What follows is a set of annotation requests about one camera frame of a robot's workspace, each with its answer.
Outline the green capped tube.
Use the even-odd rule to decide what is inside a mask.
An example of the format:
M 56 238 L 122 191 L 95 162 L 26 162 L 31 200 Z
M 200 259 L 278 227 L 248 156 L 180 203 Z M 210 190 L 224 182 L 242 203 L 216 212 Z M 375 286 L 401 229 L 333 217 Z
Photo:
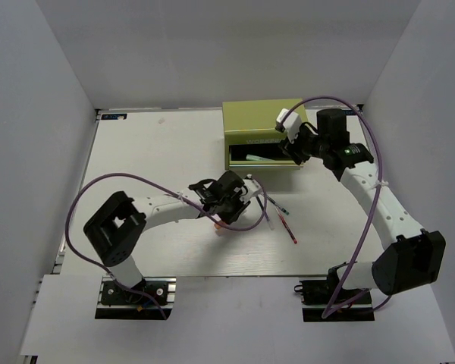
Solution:
M 253 155 L 253 154 L 247 154 L 246 155 L 246 160 L 250 162 L 274 162 L 274 159 L 271 158 L 266 158 L 266 157 L 261 157 L 258 155 Z

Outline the green metal drawer toolbox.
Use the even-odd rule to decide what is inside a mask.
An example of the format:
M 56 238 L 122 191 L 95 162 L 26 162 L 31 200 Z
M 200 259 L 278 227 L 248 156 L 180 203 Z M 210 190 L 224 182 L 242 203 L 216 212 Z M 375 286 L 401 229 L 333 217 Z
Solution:
M 271 99 L 224 102 L 224 167 L 227 170 L 293 170 L 300 166 L 278 147 L 286 135 L 275 129 L 282 108 L 289 109 L 299 99 Z M 250 162 L 247 154 L 274 159 L 274 162 Z

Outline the purple pen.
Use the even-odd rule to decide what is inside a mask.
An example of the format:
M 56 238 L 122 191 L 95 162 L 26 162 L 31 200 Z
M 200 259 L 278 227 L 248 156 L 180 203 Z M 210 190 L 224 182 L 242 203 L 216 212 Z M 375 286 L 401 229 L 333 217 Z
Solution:
M 256 201 L 259 205 L 259 208 L 262 210 L 262 214 L 263 214 L 264 219 L 266 220 L 266 223 L 268 224 L 270 230 L 273 231 L 275 229 L 275 227 L 272 224 L 271 219 L 269 218 L 268 213 L 266 212 L 266 209 L 264 208 L 264 205 L 258 196 L 256 197 Z

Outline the red pen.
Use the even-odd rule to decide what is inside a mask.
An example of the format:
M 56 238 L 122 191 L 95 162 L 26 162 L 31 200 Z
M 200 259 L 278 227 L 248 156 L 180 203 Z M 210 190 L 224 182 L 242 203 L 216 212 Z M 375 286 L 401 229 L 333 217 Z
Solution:
M 281 223 L 283 224 L 285 230 L 288 232 L 288 234 L 289 234 L 291 240 L 293 241 L 293 243 L 294 243 L 294 244 L 298 244 L 298 241 L 297 241 L 295 235 L 293 234 L 293 231 L 290 229 L 290 227 L 289 227 L 289 225 L 288 225 L 286 219 L 284 218 L 284 216 L 283 216 L 283 214 L 282 214 L 282 211 L 277 207 L 277 208 L 276 208 L 276 212 L 277 212 L 278 217 L 280 218 Z

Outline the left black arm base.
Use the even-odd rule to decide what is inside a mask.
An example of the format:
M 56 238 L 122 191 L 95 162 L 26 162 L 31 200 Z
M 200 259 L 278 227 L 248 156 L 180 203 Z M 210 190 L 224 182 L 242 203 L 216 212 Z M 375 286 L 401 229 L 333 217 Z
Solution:
M 174 306 L 176 278 L 145 278 L 136 290 L 153 297 L 154 302 L 144 295 L 120 288 L 110 278 L 103 278 L 99 287 L 95 319 L 162 321 L 168 319 Z

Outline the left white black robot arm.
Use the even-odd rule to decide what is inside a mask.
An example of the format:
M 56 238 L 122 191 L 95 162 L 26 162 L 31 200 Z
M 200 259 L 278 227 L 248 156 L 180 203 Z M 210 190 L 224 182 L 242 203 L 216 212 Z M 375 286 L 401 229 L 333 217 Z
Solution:
M 206 215 L 217 215 L 222 223 L 232 224 L 261 191 L 252 178 L 243 179 L 232 171 L 224 172 L 218 180 L 191 184 L 177 197 L 163 194 L 133 199 L 118 191 L 88 220 L 83 232 L 102 264 L 120 282 L 119 294 L 135 303 L 143 298 L 145 284 L 132 252 L 144 231 Z

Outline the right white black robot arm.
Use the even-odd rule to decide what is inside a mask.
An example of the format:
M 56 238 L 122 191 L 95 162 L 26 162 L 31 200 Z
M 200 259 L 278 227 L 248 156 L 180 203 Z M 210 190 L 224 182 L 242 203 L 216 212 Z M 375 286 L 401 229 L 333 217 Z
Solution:
M 296 112 L 282 109 L 276 119 L 287 134 L 280 143 L 282 151 L 298 165 L 321 159 L 370 218 L 383 248 L 374 262 L 333 268 L 333 279 L 327 283 L 329 297 L 342 303 L 355 290 L 379 289 L 391 296 L 435 282 L 446 246 L 442 234 L 424 229 L 378 179 L 370 151 L 350 141 L 343 111 L 323 109 L 316 118 L 317 128 L 311 131 Z

